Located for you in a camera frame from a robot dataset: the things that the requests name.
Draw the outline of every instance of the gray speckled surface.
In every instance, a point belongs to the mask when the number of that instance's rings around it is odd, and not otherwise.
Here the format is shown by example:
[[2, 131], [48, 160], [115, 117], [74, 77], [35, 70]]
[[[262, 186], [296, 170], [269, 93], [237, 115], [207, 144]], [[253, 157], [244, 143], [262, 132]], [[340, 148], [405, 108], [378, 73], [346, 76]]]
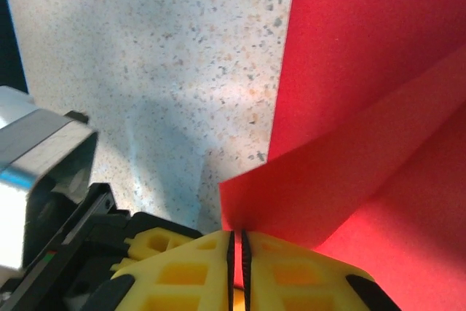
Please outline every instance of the gray speckled surface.
[[290, 0], [9, 0], [36, 102], [101, 131], [93, 181], [203, 231], [266, 159]]

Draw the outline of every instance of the speckled countertop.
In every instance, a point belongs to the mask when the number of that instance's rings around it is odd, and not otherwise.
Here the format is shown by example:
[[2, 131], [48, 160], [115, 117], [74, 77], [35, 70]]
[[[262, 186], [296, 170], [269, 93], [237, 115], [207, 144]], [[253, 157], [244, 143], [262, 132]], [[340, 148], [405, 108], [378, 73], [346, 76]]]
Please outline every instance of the speckled countertop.
[[266, 160], [291, 0], [9, 0], [29, 89], [100, 131], [93, 181], [205, 232]]

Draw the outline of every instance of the terrazzo surface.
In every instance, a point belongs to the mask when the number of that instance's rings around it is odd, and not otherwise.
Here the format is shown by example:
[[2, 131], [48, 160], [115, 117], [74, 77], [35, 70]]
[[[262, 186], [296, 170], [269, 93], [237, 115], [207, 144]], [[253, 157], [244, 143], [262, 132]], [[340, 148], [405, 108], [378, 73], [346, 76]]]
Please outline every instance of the terrazzo surface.
[[209, 232], [266, 160], [291, 0], [9, 0], [29, 90], [90, 115], [92, 181]]

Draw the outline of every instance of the granite countertop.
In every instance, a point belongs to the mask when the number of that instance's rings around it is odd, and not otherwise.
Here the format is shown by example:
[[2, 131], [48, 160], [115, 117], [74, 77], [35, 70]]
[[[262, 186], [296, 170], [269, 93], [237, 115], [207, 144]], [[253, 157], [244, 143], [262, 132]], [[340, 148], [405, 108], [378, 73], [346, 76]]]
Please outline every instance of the granite countertop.
[[265, 162], [291, 0], [9, 0], [29, 90], [100, 131], [119, 207], [208, 232]]

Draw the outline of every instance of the folded red paper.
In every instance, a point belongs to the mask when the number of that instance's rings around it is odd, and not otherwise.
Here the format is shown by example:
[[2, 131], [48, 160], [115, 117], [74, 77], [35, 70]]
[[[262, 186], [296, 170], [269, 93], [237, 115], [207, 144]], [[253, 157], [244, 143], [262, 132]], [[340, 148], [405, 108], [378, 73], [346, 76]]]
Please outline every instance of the folded red paper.
[[322, 244], [404, 310], [461, 310], [465, 42], [466, 0], [293, 0], [270, 162], [221, 184], [224, 226]]

